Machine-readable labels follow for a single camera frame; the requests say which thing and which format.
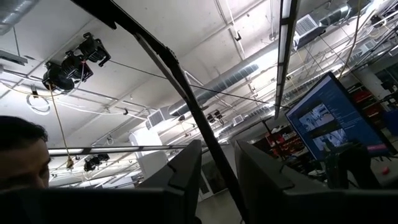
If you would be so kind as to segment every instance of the dark hair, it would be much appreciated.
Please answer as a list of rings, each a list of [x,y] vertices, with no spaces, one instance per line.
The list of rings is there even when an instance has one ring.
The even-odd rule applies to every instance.
[[[39,139],[48,140],[43,127],[22,118],[0,116],[0,129],[0,151],[27,147]]]

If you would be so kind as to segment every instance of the monitor stand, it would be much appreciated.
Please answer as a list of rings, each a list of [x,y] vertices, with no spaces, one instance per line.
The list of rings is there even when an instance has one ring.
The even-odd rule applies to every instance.
[[[348,143],[330,150],[325,166],[328,186],[331,189],[348,189],[350,171],[360,189],[381,189],[379,181],[371,170],[368,150],[360,143]]]

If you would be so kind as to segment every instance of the computer monitor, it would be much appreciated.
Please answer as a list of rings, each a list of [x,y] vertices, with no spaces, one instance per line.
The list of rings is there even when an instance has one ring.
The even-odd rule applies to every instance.
[[[317,160],[345,143],[358,142],[370,156],[390,156],[397,151],[351,100],[331,72],[318,81],[286,117]]]

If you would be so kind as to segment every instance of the man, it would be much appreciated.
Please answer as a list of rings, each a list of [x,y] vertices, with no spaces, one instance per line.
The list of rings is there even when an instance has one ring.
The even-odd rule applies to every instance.
[[[0,192],[48,187],[50,155],[45,129],[12,116],[0,116],[0,128]]]

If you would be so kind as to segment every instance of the door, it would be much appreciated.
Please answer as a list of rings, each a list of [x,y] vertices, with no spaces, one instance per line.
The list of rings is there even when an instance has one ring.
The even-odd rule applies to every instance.
[[[202,173],[205,177],[205,181],[210,186],[210,191],[213,194],[217,194],[218,192],[226,189],[226,184],[221,176],[219,170],[217,169],[216,163],[213,160],[209,160],[201,166]]]
[[[206,177],[203,173],[203,171],[200,172],[200,178],[199,178],[199,199],[198,201],[202,201],[208,197],[211,197],[213,195],[213,192],[210,189],[209,183],[206,180]]]

